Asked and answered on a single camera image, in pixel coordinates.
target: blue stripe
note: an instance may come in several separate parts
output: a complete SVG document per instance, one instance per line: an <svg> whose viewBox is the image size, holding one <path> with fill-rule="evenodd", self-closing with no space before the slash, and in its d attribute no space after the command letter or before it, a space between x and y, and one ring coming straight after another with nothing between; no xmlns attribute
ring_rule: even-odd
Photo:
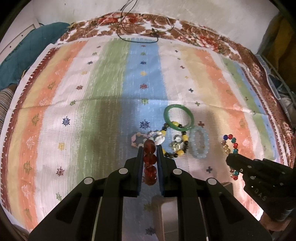
<svg viewBox="0 0 296 241"><path fill-rule="evenodd" d="M148 103L144 104L142 99L148 99ZM168 97L161 73L158 45L131 43L121 96L120 161L122 166L128 158L135 157L138 152L137 148L131 146L131 136L137 132L147 133L161 129L164 124L163 111L167 105ZM148 128L140 127L143 121L149 122ZM144 204L151 202L151 198L157 194L160 195L157 184L149 187L142 183L141 193L137 199L124 198L123 234L130 240L141 240L146 229L153 227L152 213L144 210ZM149 237L149 240L157 240L155 235L145 235L145 237Z"/></svg>
<svg viewBox="0 0 296 241"><path fill-rule="evenodd" d="M242 81L244 82L244 84L248 88L249 93L251 94L252 98L254 99L254 102L255 102L256 106L258 107L259 112L262 114L261 116L262 116L262 119L263 119L263 122L264 122L264 125L266 128L266 131L268 133L268 138L269 138L271 146L273 148L274 160L276 160L277 162L280 162L279 153L278 153L278 150L276 147L276 138L274 135L274 131L271 128L272 124L269 122L268 114L265 112L264 108L262 107L259 97L257 96L253 87L251 86L251 84L247 80L245 73L243 72L241 66L237 62L233 62L233 63L236 66L237 71L242 78Z"/></svg>

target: green jade bangle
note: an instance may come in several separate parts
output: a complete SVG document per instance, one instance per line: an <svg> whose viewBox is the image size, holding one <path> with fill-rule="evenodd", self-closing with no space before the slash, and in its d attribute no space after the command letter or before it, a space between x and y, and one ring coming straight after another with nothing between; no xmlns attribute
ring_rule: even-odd
<svg viewBox="0 0 296 241"><path fill-rule="evenodd" d="M182 127L175 126L170 121L170 118L168 117L168 112L172 108L179 108L179 109L184 110L187 113L187 115L189 115L189 117L191 119L191 123L189 125L182 126ZM165 119L165 122L168 123L169 127L171 127L172 129L174 129L176 131L187 131L187 130L193 128L193 126L194 126L194 117L193 117L192 112L187 107L180 105L180 104L171 104L171 105L167 106L165 108L165 111L163 112L163 117Z"/></svg>

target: light blue bead bracelet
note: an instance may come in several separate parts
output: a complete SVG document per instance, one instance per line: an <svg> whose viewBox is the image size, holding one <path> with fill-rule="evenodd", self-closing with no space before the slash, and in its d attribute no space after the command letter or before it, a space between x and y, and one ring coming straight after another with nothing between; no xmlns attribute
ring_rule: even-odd
<svg viewBox="0 0 296 241"><path fill-rule="evenodd" d="M196 139L197 137L195 136L197 132L201 132L201 134L204 137L204 150L203 153L198 153L198 149L197 145L196 145ZM190 130L190 145L192 147L192 155L197 158L197 159L202 159L202 158L206 158L207 154L209 152L210 149L210 142L209 142L209 136L205 130L205 128L202 128L201 126L194 126L191 130Z"/></svg>

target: teal cloth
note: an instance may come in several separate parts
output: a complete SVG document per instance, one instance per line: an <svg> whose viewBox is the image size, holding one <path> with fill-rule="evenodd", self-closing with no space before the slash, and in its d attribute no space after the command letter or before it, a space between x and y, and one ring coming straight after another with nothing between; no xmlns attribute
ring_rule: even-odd
<svg viewBox="0 0 296 241"><path fill-rule="evenodd" d="M66 31L68 23L52 23L32 30L0 65L0 90L18 84L47 45L55 43Z"/></svg>

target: black cable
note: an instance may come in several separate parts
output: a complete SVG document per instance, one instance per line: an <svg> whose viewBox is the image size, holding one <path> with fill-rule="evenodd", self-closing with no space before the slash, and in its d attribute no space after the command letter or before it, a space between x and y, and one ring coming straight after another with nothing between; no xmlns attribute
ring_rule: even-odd
<svg viewBox="0 0 296 241"><path fill-rule="evenodd" d="M133 1L134 1L134 0L132 0L132 1L129 2L128 4L125 4L125 5L122 7L122 11L121 11L121 15L120 15L120 23L118 24L118 26L117 26L117 28L116 28L116 34L117 34L117 36L118 36L120 39L122 39L122 40L124 40L124 41L127 41L127 42L131 42L131 43L152 44L152 43L156 43L156 42L158 42L158 38L159 38L159 35L158 35L158 34L161 34L161 33L167 33L167 32L170 32L170 31L173 30L173 28L175 27L175 24L173 24L173 26L172 26L171 29L166 30L166 31L159 32L158 30L155 31L155 29L152 28L152 33L150 33L150 34L139 34L139 35L141 35L141 36L149 36L149 35L151 36L151 35L152 35L153 37L157 38L156 41L152 41L152 42L133 41L133 40L123 39L122 37L120 37L119 34L118 34L118 28L119 28L120 25L122 26L122 29L123 29L125 32L127 32L127 33L129 33L129 34L134 34L134 33L131 33L131 32L129 32L129 31L127 31L127 30L123 27L123 24L122 24L122 21L123 21L123 20L126 18L126 16L132 11L132 9L135 7L136 3L138 2L138 0L136 0L135 4L132 6L132 8L127 12L127 14L124 16L124 18L122 18L123 11L124 11L125 8L126 8L130 3L132 3Z"/></svg>

